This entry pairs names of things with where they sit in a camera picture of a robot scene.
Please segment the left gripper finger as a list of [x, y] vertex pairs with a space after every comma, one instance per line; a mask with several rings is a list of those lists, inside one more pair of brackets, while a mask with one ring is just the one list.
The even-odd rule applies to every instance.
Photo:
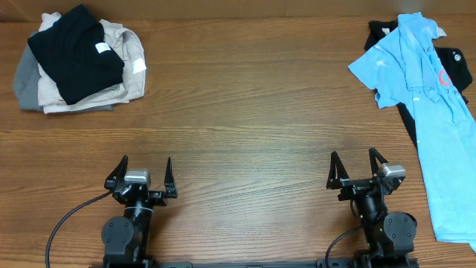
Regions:
[[120, 160], [118, 166], [108, 175], [106, 180], [113, 181], [113, 182], [122, 181], [127, 172], [128, 162], [129, 162], [128, 156], [124, 155], [123, 158]]
[[166, 167], [166, 171], [165, 171], [164, 185], [165, 186], [174, 186], [175, 185], [175, 179], [174, 179], [174, 176], [173, 176], [172, 163], [171, 163], [171, 158], [170, 157], [167, 159], [167, 167]]

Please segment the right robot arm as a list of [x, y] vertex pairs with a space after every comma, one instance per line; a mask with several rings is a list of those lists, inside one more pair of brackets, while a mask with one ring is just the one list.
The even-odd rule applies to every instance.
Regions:
[[[368, 150], [372, 176], [352, 180], [337, 152], [330, 156], [327, 188], [339, 190], [338, 199], [348, 201], [360, 225], [341, 234], [329, 245], [324, 256], [325, 267], [418, 267], [414, 251], [417, 220], [406, 212], [389, 212], [385, 197], [391, 195], [405, 179], [406, 170], [400, 164], [390, 163], [380, 152]], [[358, 250], [352, 258], [331, 259], [330, 252], [342, 239], [362, 231], [367, 248]]]

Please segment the light blue t-shirt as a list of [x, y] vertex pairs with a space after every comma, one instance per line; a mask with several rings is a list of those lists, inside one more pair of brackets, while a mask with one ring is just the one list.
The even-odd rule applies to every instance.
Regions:
[[433, 45], [442, 36], [421, 13], [400, 14], [349, 70], [376, 91], [379, 108], [409, 110], [436, 239], [474, 247], [475, 120]]

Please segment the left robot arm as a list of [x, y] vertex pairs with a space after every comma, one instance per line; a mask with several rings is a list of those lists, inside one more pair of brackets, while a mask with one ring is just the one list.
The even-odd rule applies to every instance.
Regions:
[[124, 206], [122, 216], [108, 220], [101, 232], [105, 246], [104, 267], [157, 267], [158, 262], [147, 253], [154, 207], [165, 206], [168, 199], [176, 199], [171, 160], [167, 160], [164, 190], [151, 190], [147, 169], [127, 168], [128, 156], [106, 178], [105, 189]]

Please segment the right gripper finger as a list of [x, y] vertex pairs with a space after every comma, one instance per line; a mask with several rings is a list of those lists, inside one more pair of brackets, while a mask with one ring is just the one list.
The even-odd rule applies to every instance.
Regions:
[[370, 157], [371, 171], [372, 174], [376, 176], [379, 165], [388, 163], [388, 160], [375, 147], [371, 147], [368, 152]]
[[329, 181], [337, 181], [339, 179], [349, 179], [349, 175], [345, 170], [345, 167], [338, 156], [336, 151], [331, 153], [331, 160], [330, 160], [330, 169], [329, 169]]

